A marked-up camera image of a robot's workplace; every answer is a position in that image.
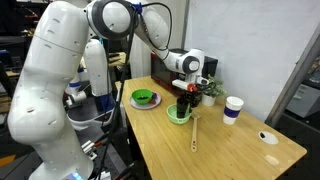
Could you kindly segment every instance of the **white wall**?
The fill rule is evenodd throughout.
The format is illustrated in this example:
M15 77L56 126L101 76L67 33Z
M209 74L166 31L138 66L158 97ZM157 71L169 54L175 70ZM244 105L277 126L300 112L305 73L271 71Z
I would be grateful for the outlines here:
M172 13L172 35L169 48L181 48L186 0L148 0L148 2L161 2L166 4ZM165 8L154 6L169 27L169 14ZM151 74L150 48L138 36L134 37L130 56L132 78L149 76Z
M186 49L218 58L228 95L264 121L319 21L319 0L191 0Z

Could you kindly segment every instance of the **wooden spoon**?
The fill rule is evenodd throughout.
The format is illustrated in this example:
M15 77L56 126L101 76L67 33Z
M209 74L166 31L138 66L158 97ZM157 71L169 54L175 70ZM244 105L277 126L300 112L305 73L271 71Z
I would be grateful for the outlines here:
M193 118L193 130L192 130L192 140L191 140L191 151L197 151L197 120L200 118L200 115L197 113L192 113L191 117Z

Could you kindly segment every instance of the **green leaves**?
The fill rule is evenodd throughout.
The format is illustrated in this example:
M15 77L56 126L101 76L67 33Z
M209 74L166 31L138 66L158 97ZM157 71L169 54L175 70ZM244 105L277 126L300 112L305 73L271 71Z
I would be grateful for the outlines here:
M218 97L227 94L227 91L222 88L222 79L217 79L209 74L208 80L209 84L203 89L203 94L211 97Z

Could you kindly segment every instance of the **black cup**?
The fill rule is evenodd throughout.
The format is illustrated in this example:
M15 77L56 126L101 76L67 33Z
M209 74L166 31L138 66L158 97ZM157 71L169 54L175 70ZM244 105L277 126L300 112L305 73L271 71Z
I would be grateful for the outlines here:
M177 118L184 118L188 108L188 102L183 98L177 99Z

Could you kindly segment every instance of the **white cup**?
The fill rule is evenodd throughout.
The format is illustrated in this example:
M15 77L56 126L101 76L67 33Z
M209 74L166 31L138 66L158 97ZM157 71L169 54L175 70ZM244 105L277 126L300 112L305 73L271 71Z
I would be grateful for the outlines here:
M223 122L232 125L236 121L244 102L242 99L234 96L227 98L224 108Z

